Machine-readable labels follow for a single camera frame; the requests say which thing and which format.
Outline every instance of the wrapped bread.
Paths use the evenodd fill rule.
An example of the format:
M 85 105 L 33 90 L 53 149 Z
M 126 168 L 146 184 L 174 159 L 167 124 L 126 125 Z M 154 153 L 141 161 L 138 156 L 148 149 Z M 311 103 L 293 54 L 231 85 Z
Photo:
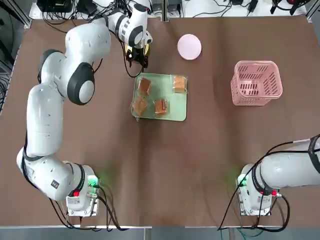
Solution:
M 138 96 L 133 102 L 133 109 L 136 114 L 140 117 L 147 108 L 147 102 L 143 97 Z
M 155 105 L 155 115 L 163 116 L 167 114 L 167 101 L 165 99 L 160 99 L 154 102 Z
M 185 93 L 187 91 L 187 80 L 184 76 L 174 77 L 173 91 L 175 93 Z
M 139 93 L 145 97 L 148 97 L 150 95 L 150 88 L 151 81 L 143 77 L 139 82 Z

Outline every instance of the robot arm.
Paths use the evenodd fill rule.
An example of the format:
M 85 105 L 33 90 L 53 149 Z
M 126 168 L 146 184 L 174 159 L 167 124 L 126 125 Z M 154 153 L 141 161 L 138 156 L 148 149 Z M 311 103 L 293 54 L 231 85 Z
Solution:
M 315 152 L 320 149 L 318 137 L 294 141 L 297 146 L 284 150 L 305 152 L 279 152 L 264 157 L 259 164 L 244 166 L 236 181 L 242 182 L 238 190 L 241 215 L 269 214 L 272 196 L 278 195 L 275 190 L 320 185 L 320 151 Z
M 109 30 L 128 46 L 142 49 L 152 43 L 153 39 L 147 31 L 148 13 L 145 6 L 136 3 L 131 18 L 115 10 L 107 19 Z
M 78 203 L 73 209 L 79 210 L 90 205 L 86 195 L 88 179 L 94 173 L 88 166 L 61 162 L 54 153 L 62 143 L 64 100 L 85 105 L 94 94 L 91 64 L 103 58 L 111 47 L 105 20 L 71 29 L 65 36 L 65 46 L 65 54 L 50 49 L 42 56 L 38 71 L 41 83 L 34 86 L 28 96 L 27 144 L 17 155 L 17 165 L 52 200 L 61 201 L 67 196 L 79 198 L 69 204 Z

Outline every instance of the plastic basket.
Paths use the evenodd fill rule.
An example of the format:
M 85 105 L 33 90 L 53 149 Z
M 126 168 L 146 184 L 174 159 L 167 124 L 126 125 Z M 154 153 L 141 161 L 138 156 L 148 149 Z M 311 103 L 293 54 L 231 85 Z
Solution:
M 237 106 L 264 106 L 282 94 L 278 66 L 273 61 L 239 61 L 231 81 L 232 101 Z

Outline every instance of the brown table surface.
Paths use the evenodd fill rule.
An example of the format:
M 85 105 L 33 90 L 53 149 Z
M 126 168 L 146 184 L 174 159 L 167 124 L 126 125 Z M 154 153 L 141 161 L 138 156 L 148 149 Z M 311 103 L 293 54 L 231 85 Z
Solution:
M 58 27 L 68 30 L 73 24 Z M 303 16 L 213 17 L 169 23 L 150 19 L 148 30 L 153 43 L 146 72 L 188 76 L 186 120 L 137 122 L 132 117 L 134 80 L 127 76 L 120 44 L 112 36 L 91 102 L 64 105 L 57 156 L 88 164 L 103 177 L 122 226 L 218 226 L 246 163 L 276 144 L 320 132 L 320 49 L 313 26 Z M 183 34 L 200 39 L 198 59 L 179 56 L 177 42 Z M 0 226 L 61 225 L 49 200 L 24 180 L 16 156 L 24 145 L 27 99 L 37 84 L 40 57 L 46 49 L 64 51 L 64 37 L 43 21 L 25 31 L 0 117 Z M 281 98 L 264 107 L 234 106 L 230 81 L 240 60 L 276 62 Z M 281 192 L 291 205 L 291 226 L 320 226 L 318 187 Z M 241 224 L 236 206 L 233 201 L 224 226 Z M 262 217 L 261 224 L 280 226 L 278 212 L 275 208 L 271 217 Z M 106 224 L 103 207 L 97 217 L 83 219 L 83 225 L 96 224 Z

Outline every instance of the black cable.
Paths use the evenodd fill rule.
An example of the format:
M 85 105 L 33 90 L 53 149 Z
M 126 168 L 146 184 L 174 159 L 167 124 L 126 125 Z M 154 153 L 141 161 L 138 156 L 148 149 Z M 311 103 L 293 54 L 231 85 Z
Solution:
M 256 224 L 255 224 L 254 228 L 258 227 L 258 225 L 259 225 L 260 215 L 261 215 L 262 201 L 263 201 L 264 196 L 265 196 L 265 191 L 266 191 L 266 187 L 264 187 L 263 192 L 262 192 L 262 197 L 261 197 L 261 202 L 260 202 L 260 208 L 259 208 L 259 214 L 258 214 L 258 217 L 256 218 Z
M 241 7 L 246 8 L 246 7 L 248 7 L 248 6 L 249 6 L 249 4 L 250 4 L 250 2 L 249 2 L 249 3 L 247 3 L 247 4 L 246 4 L 246 5 L 244 5 L 244 6 L 243 6 L 242 4 L 241 4 L 240 6 L 241 6 Z
M 201 13 L 198 13 L 197 15 L 194 15 L 193 18 L 199 16 L 199 15 L 202 15 L 202 14 L 219 14 L 219 13 L 222 13 L 224 10 L 226 10 L 228 8 L 228 6 L 225 7 L 225 9 L 221 10 L 221 11 L 217 11 L 217 12 L 201 12 Z
M 228 3 L 228 5 L 221 5 L 221 4 L 219 4 L 216 0 L 213 0 L 219 7 L 229 7 L 229 3 Z
M 52 201 L 50 198 L 48 198 L 48 199 L 50 200 L 51 205 L 52 205 L 55 213 L 57 214 L 57 209 L 56 209 L 56 207 L 54 206 L 53 201 Z M 100 231 L 100 230 L 102 229 L 102 228 L 96 228 L 96 227 L 76 227 L 76 226 L 72 225 L 72 224 L 66 219 L 65 214 L 64 214 L 64 212 L 62 211 L 59 203 L 58 203 L 57 201 L 55 201 L 55 203 L 56 203 L 56 205 L 58 206 L 58 208 L 59 208 L 59 210 L 60 210 L 60 213 L 61 213 L 62 217 L 64 218 L 64 220 L 66 221 L 66 223 L 68 224 L 68 226 L 62 221 L 62 219 L 61 219 L 61 217 L 60 217 L 59 214 L 57 214 L 57 216 L 58 216 L 58 218 L 60 219 L 60 221 L 62 221 L 62 224 L 63 224 L 64 226 L 66 226 L 68 229 L 93 230 L 93 231 L 96 231 L 96 232 L 98 232 L 98 231 Z
M 278 233 L 278 232 L 281 232 L 284 229 L 286 229 L 286 227 L 288 226 L 288 223 L 289 223 L 289 219 L 290 219 L 290 204 L 284 195 L 282 195 L 281 198 L 285 201 L 286 209 L 287 209 L 286 218 L 285 218 L 285 222 L 284 222 L 283 226 L 278 229 L 269 229 L 269 228 L 257 226 L 256 229 L 263 230 L 263 231 L 270 232 L 270 233 Z
M 293 141 L 287 141 L 287 142 L 280 143 L 280 144 L 278 144 L 278 145 L 276 145 L 276 146 L 273 146 L 272 148 L 270 148 L 270 149 L 267 151 L 267 153 L 266 153 L 264 156 L 262 156 L 258 161 L 255 162 L 255 164 L 253 164 L 253 166 L 252 166 L 252 167 L 249 169 L 249 171 L 245 174 L 245 176 L 244 176 L 243 179 L 239 182 L 239 184 L 237 185 L 235 191 L 233 192 L 233 194 L 232 194 L 232 196 L 231 196 L 231 199 L 230 199 L 230 201 L 229 201 L 229 204 L 228 204 L 228 206 L 227 206 L 227 208 L 226 208 L 226 210 L 225 210 L 225 213 L 224 213 L 223 219 L 222 219 L 222 221 L 221 221 L 221 224 L 220 224 L 219 228 L 217 229 L 218 231 L 222 229 L 222 225 L 223 225 L 223 223 L 224 223 L 224 221 L 225 221 L 225 219 L 226 219 L 227 212 L 228 212 L 228 210 L 229 210 L 229 208 L 230 208 L 230 205 L 231 205 L 231 203 L 232 203 L 232 200 L 233 200 L 233 198 L 235 197 L 235 195 L 236 195 L 236 193 L 237 193 L 240 185 L 243 183 L 243 181 L 246 179 L 246 177 L 249 175 L 249 173 L 256 167 L 256 165 L 258 165 L 266 156 L 273 155 L 273 154 L 278 154 L 278 153 L 308 153 L 308 151 L 306 151 L 306 150 L 283 150 L 283 151 L 273 151 L 273 152 L 271 152 L 272 150 L 274 150 L 274 149 L 276 149 L 276 148 L 278 148 L 278 147 L 280 147 L 280 146 L 284 146 L 284 145 L 288 145 L 288 144 L 293 144 L 293 143 L 294 143 Z
M 223 17 L 225 15 L 226 12 L 228 12 L 231 8 L 232 8 L 232 2 L 230 1 L 230 7 L 224 12 L 222 13 L 222 15 L 220 17 Z
M 121 45 L 121 48 L 122 48 L 122 52 L 123 52 L 123 59 L 124 59 L 124 67 L 125 67 L 125 70 L 126 70 L 126 73 L 131 77 L 131 78 L 136 78 L 138 77 L 143 71 L 144 71 L 144 66 L 142 65 L 141 66 L 141 70 L 139 73 L 137 73 L 135 76 L 132 76 L 129 71 L 128 71 L 128 67 L 127 67 L 127 63 L 126 63 L 126 49 L 125 49 L 125 44 L 122 43 L 122 41 L 118 38 L 118 36 L 116 36 L 116 34 L 109 30 L 114 36 L 116 39 L 118 39 L 120 45 Z
M 137 73 L 135 76 L 132 76 L 132 75 L 129 73 L 129 71 L 128 71 L 128 67 L 127 67 L 127 63 L 126 63 L 126 49 L 125 49 L 125 44 L 122 43 L 122 42 L 120 41 L 120 39 L 118 39 L 118 40 L 119 40 L 120 45 L 121 45 L 121 47 L 122 47 L 123 59 L 124 59 L 124 66 L 125 66 L 126 73 L 127 73 L 131 78 L 136 78 L 136 77 L 138 77 L 138 76 L 143 72 L 144 66 L 143 66 L 143 65 L 141 66 L 141 70 L 140 70 L 139 73 Z
M 107 202 L 100 196 L 98 196 L 98 199 L 104 204 L 104 206 L 106 207 L 106 210 L 109 212 L 110 217 L 113 221 L 113 224 L 115 225 L 116 229 L 118 229 L 119 231 L 126 231 L 128 230 L 128 228 L 121 228 L 118 224 L 118 222 L 115 220 L 114 215 L 112 214 L 112 211 L 110 209 L 110 207 L 108 206 Z
M 42 18 L 43 18 L 44 22 L 45 22 L 47 25 L 49 25 L 50 27 L 52 27 L 53 29 L 55 29 L 55 30 L 57 30 L 57 31 L 59 31 L 59 32 L 61 32 L 61 33 L 67 34 L 66 31 L 62 31 L 62 30 L 60 30 L 59 28 L 56 28 L 55 26 L 52 26 L 51 23 L 45 18 L 44 12 L 42 12 Z
M 100 66 L 101 66 L 101 64 L 102 64 L 102 60 L 103 60 L 103 58 L 101 58 L 98 67 L 93 71 L 94 74 L 99 70 L 99 68 L 100 68 Z
M 107 195 L 106 195 L 105 190 L 101 186 L 99 186 L 98 188 L 102 191 L 104 199 L 105 199 L 105 202 L 107 203 Z M 116 215 L 115 209 L 113 207 L 113 201 L 111 203 L 111 207 L 112 207 L 112 211 L 111 211 L 112 214 Z M 110 223 L 111 223 L 111 216 L 110 216 L 109 221 L 108 221 L 108 211 L 106 211 L 106 230 L 107 230 L 107 232 L 111 232 L 113 230 L 112 228 L 109 229 Z
M 271 207 L 270 207 L 270 210 L 266 213 L 266 216 L 268 216 L 268 215 L 271 213 L 271 211 L 272 211 L 272 209 L 274 208 L 277 200 L 278 200 L 278 198 L 276 197 L 275 200 L 273 201 Z

